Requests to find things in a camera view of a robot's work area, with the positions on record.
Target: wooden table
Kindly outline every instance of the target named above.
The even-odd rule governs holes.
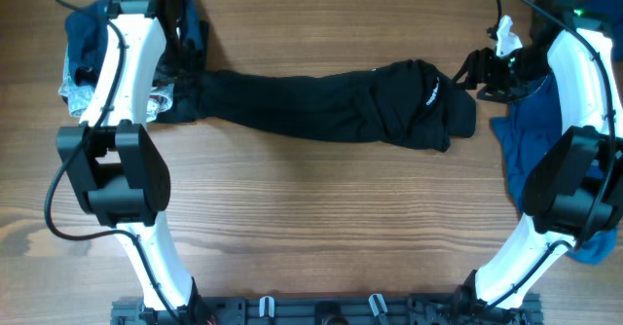
[[[495,20],[494,0],[196,1],[213,29],[208,68],[271,76],[407,58],[454,75],[469,52],[489,45],[485,28]],[[528,42],[530,11],[516,0],[503,6]],[[59,165],[56,130],[77,122],[56,93],[68,13],[53,0],[0,6],[2,324],[108,324],[112,301],[141,295],[115,238],[70,243],[43,222]],[[294,139],[219,120],[150,131],[171,172],[172,234],[203,295],[406,295],[452,291],[517,225],[489,126],[505,112],[478,102],[476,134],[453,139],[445,154]],[[100,229],[66,180],[55,219],[74,234]],[[537,282],[548,325],[621,323],[621,239],[601,265],[563,258]]]

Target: blue cloth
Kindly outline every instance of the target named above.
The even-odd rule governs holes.
[[[612,58],[623,58],[623,0],[588,0],[581,4],[589,12],[605,14],[612,26]]]
[[[535,81],[531,87],[536,89],[534,95],[512,105],[509,117],[491,119],[506,161],[508,193],[520,212],[524,211],[522,193],[528,175],[558,141],[563,131],[558,86],[554,76]],[[612,252],[615,241],[616,229],[595,235],[578,252],[569,252],[569,255],[582,263],[598,264]]]
[[[98,0],[83,8],[100,17],[105,15],[108,0]],[[200,21],[193,0],[183,0],[180,5],[180,43],[182,66],[186,70],[203,71],[205,68],[208,25]],[[81,13],[72,13],[65,20],[69,73],[77,86],[95,85],[106,56],[108,31],[106,23]]]

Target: black cable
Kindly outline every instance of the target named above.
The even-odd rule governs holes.
[[[497,29],[499,28],[499,22],[502,20],[502,2],[501,0],[495,0],[495,5],[497,6],[497,21],[495,22],[495,25],[491,28],[488,29],[488,33],[489,33],[489,37],[492,39],[496,39],[497,37],[495,35],[495,33],[497,32]]]
[[[564,245],[567,249],[572,249],[573,248],[568,242],[566,242],[564,240],[558,240],[558,241],[548,245],[547,246],[547,250],[545,250],[545,253],[543,253],[541,258],[538,261],[536,261],[536,264],[534,265],[534,267],[532,267],[530,269],[530,271],[528,271],[526,276],[524,276],[517,284],[513,285],[513,287],[511,287],[510,290],[508,290],[508,292],[506,292],[500,298],[495,300],[495,302],[490,303],[486,307],[482,308],[482,310],[480,310],[476,314],[472,315],[467,320],[463,321],[461,323],[461,325],[470,324],[472,321],[474,321],[477,318],[481,317],[483,314],[485,314],[486,312],[488,312],[488,311],[492,310],[493,308],[497,307],[499,304],[501,304],[502,302],[506,301],[506,299],[508,299],[510,296],[512,296],[515,293],[517,293],[517,291],[519,291],[522,288],[522,286],[524,286],[524,284],[526,284],[526,282],[528,282],[528,280],[530,280],[530,278],[534,275],[534,273],[536,271],[538,271],[539,268],[541,268],[543,263],[545,263],[545,261],[547,261],[549,256],[551,256],[552,253],[554,253],[554,251],[556,250],[556,248],[558,246],[560,246],[560,245]]]
[[[101,18],[100,16],[96,14],[85,11],[63,0],[55,0],[55,1],[61,6],[71,9],[75,12],[82,13],[82,14],[91,16],[93,18],[106,21],[106,24],[108,24],[111,27],[111,29],[115,32],[115,35],[117,35],[117,38],[119,40],[119,62],[117,63],[117,68],[115,70],[115,76],[113,77],[113,82],[112,82],[110,91],[108,91],[108,95],[106,96],[104,106],[102,107],[101,115],[99,115],[99,118],[97,119],[95,124],[87,132],[87,134],[81,140],[81,142],[74,148],[74,150],[71,152],[69,157],[60,165],[60,167],[58,168],[58,171],[56,172],[55,177],[52,180],[52,183],[50,184],[50,188],[48,189],[48,193],[46,194],[46,200],[44,203],[44,217],[46,220],[46,225],[48,226],[48,229],[52,232],[52,234],[60,238],[66,239],[66,240],[70,240],[70,241],[85,241],[85,240],[90,240],[90,239],[110,236],[110,235],[124,235],[127,238],[129,238],[132,241],[132,244],[134,245],[134,247],[136,247],[136,252],[138,253],[138,256],[143,265],[143,268],[145,269],[145,273],[147,274],[147,277],[149,278],[149,282],[154,287],[154,291],[156,292],[156,295],[158,296],[159,300],[165,306],[166,311],[169,313],[170,317],[175,322],[179,323],[180,325],[183,325],[181,320],[177,317],[177,315],[175,314],[171,306],[168,304],[168,301],[166,300],[165,295],[163,294],[160,288],[160,284],[157,282],[156,277],[154,276],[154,273],[151,267],[149,266],[149,261],[147,260],[145,251],[143,250],[143,247],[140,244],[139,236],[123,231],[123,230],[118,230],[118,229],[95,233],[95,234],[89,234],[89,235],[68,235],[68,234],[61,232],[56,227],[52,219],[52,201],[53,201],[58,183],[60,182],[60,178],[62,177],[63,173],[67,170],[69,165],[72,164],[73,161],[76,159],[76,156],[80,153],[80,151],[87,147],[89,142],[92,140],[92,138],[97,133],[97,130],[101,127],[102,123],[108,116],[108,113],[110,112],[110,107],[113,102],[115,92],[119,86],[119,81],[121,79],[121,74],[124,68],[124,63],[126,60],[126,49],[127,49],[123,34],[119,30],[119,28],[112,21],[110,21],[110,19]]]
[[[520,1],[524,2],[525,4],[533,8],[539,14],[545,16],[546,18],[550,19],[554,23],[558,24],[564,30],[569,32],[575,39],[577,39],[586,48],[586,50],[588,50],[588,52],[591,54],[591,57],[593,58],[595,63],[597,63],[597,67],[600,70],[602,80],[604,80],[605,107],[606,107],[605,118],[607,119],[607,127],[608,127],[607,163],[605,166],[604,181],[602,182],[602,185],[600,186],[600,188],[597,191],[597,194],[595,195],[595,199],[593,200],[593,203],[591,204],[591,207],[589,208],[588,214],[586,216],[586,222],[584,223],[584,226],[582,227],[580,234],[578,236],[578,239],[576,241],[575,249],[577,250],[582,246],[582,243],[584,243],[586,239],[588,238],[588,234],[591,231],[591,225],[593,224],[593,219],[595,218],[595,214],[594,214],[595,207],[597,207],[597,205],[604,198],[605,190],[607,189],[607,186],[609,185],[610,178],[612,177],[612,171],[614,170],[615,153],[616,153],[616,143],[615,143],[616,142],[616,135],[615,135],[616,129],[614,127],[614,107],[613,107],[613,102],[612,102],[612,90],[610,87],[610,80],[605,70],[604,63],[602,62],[602,59],[600,58],[600,54],[597,51],[595,51],[593,46],[591,46],[591,44],[588,43],[586,39],[584,39],[584,37],[582,37],[574,29],[567,26],[559,19],[553,17],[551,14],[541,9],[539,6],[534,4],[532,1],[530,0],[520,0]]]

